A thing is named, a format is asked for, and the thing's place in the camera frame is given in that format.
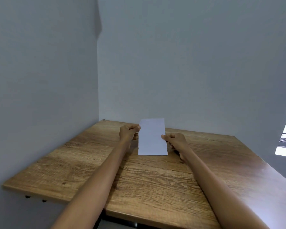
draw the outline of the left hand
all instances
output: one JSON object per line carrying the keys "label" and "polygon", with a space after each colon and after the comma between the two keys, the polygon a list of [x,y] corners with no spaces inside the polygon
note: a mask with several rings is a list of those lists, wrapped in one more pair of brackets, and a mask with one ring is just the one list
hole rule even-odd
{"label": "left hand", "polygon": [[138,131],[141,129],[139,125],[124,125],[120,128],[120,141],[130,143],[132,140],[137,140]]}

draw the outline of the hand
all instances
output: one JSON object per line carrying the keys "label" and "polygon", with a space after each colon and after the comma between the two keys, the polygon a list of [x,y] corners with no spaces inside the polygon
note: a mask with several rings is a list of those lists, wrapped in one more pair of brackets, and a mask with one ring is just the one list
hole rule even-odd
{"label": "hand", "polygon": [[185,151],[191,149],[182,133],[171,133],[169,135],[161,135],[161,137],[169,143],[172,149],[179,151],[180,157]]}
{"label": "hand", "polygon": [[138,131],[141,129],[141,126],[139,125],[131,125],[127,126],[124,125],[120,128],[120,141],[129,143],[132,140],[137,140],[138,137]]}

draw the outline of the wooden table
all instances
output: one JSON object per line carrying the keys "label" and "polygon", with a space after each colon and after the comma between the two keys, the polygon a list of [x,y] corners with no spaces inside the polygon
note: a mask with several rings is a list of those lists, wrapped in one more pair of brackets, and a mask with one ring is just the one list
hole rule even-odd
{"label": "wooden table", "polygon": [[[3,187],[69,202],[102,164],[126,123],[101,120],[7,180]],[[286,229],[286,179],[233,136],[183,133],[191,148],[271,229]],[[190,169],[168,156],[138,156],[137,142],[122,161],[106,214],[160,228],[220,228]]]}

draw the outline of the white paper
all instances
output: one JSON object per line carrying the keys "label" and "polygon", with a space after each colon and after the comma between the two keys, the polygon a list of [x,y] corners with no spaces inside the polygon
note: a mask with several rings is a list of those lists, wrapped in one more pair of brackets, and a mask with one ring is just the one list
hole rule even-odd
{"label": "white paper", "polygon": [[139,125],[138,155],[167,155],[166,141],[161,138],[165,135],[164,118],[143,119]]}

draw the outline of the wall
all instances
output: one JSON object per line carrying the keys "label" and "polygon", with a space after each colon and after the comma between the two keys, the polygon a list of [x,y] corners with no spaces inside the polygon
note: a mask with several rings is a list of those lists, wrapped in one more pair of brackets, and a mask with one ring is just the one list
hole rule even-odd
{"label": "wall", "polygon": [[[98,121],[95,0],[0,0],[0,185]],[[64,205],[0,188],[0,228]]]}
{"label": "wall", "polygon": [[234,135],[286,177],[286,0],[99,5],[99,119]]}

